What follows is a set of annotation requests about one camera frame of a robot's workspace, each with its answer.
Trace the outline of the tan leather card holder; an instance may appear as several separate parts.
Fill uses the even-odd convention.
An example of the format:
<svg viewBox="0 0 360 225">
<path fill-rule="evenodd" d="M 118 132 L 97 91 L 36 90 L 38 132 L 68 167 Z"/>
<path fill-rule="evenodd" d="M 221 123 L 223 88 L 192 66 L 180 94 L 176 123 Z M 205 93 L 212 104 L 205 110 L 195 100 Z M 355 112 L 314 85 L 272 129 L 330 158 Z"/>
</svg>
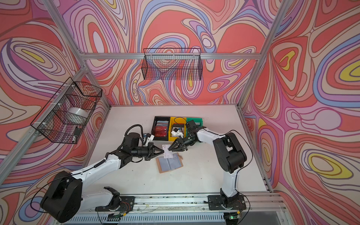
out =
<svg viewBox="0 0 360 225">
<path fill-rule="evenodd" d="M 156 158 L 159 173 L 170 172 L 183 167 L 182 156 L 178 153 L 175 153 L 172 156 L 172 158 Z"/>
</svg>

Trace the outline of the white floral VIP card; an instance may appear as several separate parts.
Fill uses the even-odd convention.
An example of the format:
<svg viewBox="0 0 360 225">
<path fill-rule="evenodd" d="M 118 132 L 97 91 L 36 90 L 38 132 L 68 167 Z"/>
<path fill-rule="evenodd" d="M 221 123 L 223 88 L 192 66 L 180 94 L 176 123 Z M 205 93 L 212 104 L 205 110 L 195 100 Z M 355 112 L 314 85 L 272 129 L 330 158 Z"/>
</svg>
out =
<svg viewBox="0 0 360 225">
<path fill-rule="evenodd" d="M 172 153 L 172 151 L 169 150 L 170 146 L 171 146 L 170 144 L 162 145 L 162 149 L 164 151 L 164 153 L 163 153 L 164 158 L 173 158 L 173 153 Z"/>
</svg>

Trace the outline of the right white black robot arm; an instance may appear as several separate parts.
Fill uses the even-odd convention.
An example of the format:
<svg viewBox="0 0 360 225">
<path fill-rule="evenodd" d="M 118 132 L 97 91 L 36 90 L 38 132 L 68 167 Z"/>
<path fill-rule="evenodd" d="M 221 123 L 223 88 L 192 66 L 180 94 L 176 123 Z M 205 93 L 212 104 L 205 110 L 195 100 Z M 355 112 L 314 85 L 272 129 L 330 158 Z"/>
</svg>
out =
<svg viewBox="0 0 360 225">
<path fill-rule="evenodd" d="M 237 136 L 228 132 L 217 134 L 194 121 L 185 124 L 186 137 L 178 137 L 168 148 L 172 152 L 184 152 L 195 143 L 207 143 L 214 147 L 220 167 L 224 170 L 223 185 L 219 195 L 209 195 L 204 203 L 211 211 L 216 210 L 245 210 L 245 196 L 237 190 L 237 175 L 244 168 L 247 161 L 246 153 Z"/>
</svg>

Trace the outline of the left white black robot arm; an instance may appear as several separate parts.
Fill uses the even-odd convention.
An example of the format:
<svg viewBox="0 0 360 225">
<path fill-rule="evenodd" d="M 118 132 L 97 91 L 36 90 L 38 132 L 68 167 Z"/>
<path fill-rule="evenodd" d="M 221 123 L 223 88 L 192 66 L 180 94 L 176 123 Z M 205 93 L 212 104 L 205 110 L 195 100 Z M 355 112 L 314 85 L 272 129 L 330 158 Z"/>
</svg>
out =
<svg viewBox="0 0 360 225">
<path fill-rule="evenodd" d="M 58 173 L 50 182 L 40 208 L 61 223 L 69 221 L 78 212 L 93 208 L 117 211 L 123 204 L 117 190 L 106 186 L 100 191 L 86 193 L 86 189 L 111 172 L 123 168 L 134 157 L 149 161 L 163 153 L 164 150 L 152 142 L 143 145 L 140 134 L 129 133 L 122 144 L 102 160 L 78 171 Z"/>
</svg>

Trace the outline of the red VIP cards stack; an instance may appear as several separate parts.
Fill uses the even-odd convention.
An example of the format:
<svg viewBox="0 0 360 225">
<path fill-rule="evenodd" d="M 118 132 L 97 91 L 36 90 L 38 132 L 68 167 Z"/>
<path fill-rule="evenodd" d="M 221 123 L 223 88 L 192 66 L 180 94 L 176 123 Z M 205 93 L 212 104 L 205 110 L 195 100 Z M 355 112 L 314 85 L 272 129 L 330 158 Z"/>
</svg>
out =
<svg viewBox="0 0 360 225">
<path fill-rule="evenodd" d="M 155 125 L 155 137 L 166 137 L 168 135 L 168 121 L 157 121 Z"/>
</svg>

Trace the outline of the yellow plastic bin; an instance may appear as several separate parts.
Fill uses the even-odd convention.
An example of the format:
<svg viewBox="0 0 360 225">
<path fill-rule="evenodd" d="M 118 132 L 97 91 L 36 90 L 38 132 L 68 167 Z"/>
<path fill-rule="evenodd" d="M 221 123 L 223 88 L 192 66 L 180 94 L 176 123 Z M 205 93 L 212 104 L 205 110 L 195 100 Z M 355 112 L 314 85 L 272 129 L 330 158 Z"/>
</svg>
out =
<svg viewBox="0 0 360 225">
<path fill-rule="evenodd" d="M 183 132 L 184 132 L 184 137 L 186 136 L 186 134 L 187 134 L 186 122 L 187 122 L 186 118 L 184 118 L 184 117 L 171 117 L 169 131 L 168 131 L 168 140 L 169 141 L 173 142 L 177 138 L 177 137 L 171 137 L 172 127 L 182 127 Z"/>
</svg>

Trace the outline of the black plastic bin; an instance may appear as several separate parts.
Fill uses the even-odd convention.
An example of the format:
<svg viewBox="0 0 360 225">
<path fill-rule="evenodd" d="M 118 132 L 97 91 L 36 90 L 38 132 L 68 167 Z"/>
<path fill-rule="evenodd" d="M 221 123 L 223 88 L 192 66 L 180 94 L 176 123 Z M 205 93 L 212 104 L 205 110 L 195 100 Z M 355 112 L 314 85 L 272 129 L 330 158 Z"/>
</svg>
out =
<svg viewBox="0 0 360 225">
<path fill-rule="evenodd" d="M 168 141 L 170 120 L 171 118 L 168 116 L 154 117 L 151 134 L 154 135 L 155 141 Z"/>
</svg>

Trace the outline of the green plastic bin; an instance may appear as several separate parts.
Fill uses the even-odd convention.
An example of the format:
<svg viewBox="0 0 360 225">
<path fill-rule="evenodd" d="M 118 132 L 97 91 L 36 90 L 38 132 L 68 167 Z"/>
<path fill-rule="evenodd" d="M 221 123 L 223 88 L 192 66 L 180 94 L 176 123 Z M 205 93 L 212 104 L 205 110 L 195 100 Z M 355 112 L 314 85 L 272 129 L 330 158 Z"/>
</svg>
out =
<svg viewBox="0 0 360 225">
<path fill-rule="evenodd" d="M 196 125 L 202 127 L 203 126 L 203 119 L 202 118 L 192 118 L 192 117 L 187 117 L 186 121 L 194 121 Z"/>
</svg>

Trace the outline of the white roll in basket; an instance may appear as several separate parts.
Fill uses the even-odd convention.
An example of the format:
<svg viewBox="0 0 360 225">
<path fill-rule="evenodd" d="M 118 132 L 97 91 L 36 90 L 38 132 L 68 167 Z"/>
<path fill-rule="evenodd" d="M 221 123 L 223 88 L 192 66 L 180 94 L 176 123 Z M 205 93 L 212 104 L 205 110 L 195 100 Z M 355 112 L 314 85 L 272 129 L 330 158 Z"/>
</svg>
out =
<svg viewBox="0 0 360 225">
<path fill-rule="evenodd" d="M 75 125 L 83 125 L 88 116 L 89 114 L 85 110 L 77 107 L 69 108 L 66 114 L 68 122 Z"/>
</svg>

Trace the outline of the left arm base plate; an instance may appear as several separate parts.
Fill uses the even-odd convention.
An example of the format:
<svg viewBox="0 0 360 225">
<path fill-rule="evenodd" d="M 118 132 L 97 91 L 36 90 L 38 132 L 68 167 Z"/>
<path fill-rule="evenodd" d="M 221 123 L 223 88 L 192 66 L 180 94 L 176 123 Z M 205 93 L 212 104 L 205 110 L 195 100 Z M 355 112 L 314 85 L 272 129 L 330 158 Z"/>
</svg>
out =
<svg viewBox="0 0 360 225">
<path fill-rule="evenodd" d="M 134 196 L 120 196 L 115 200 L 111 200 L 107 206 L 99 206 L 95 208 L 97 212 L 122 212 L 129 213 L 134 209 Z"/>
</svg>

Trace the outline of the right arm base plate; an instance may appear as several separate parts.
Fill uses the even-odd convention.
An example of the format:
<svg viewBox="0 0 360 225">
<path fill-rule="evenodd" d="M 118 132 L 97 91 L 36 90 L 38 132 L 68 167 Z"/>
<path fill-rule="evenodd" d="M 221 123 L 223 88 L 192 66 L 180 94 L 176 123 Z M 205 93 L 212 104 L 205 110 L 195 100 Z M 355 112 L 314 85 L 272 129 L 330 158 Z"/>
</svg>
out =
<svg viewBox="0 0 360 225">
<path fill-rule="evenodd" d="M 204 201 L 204 203 L 208 204 L 211 211 L 236 210 L 241 212 L 247 209 L 244 195 L 241 194 L 236 194 L 233 197 L 209 195 L 207 198 L 207 201 Z"/>
</svg>

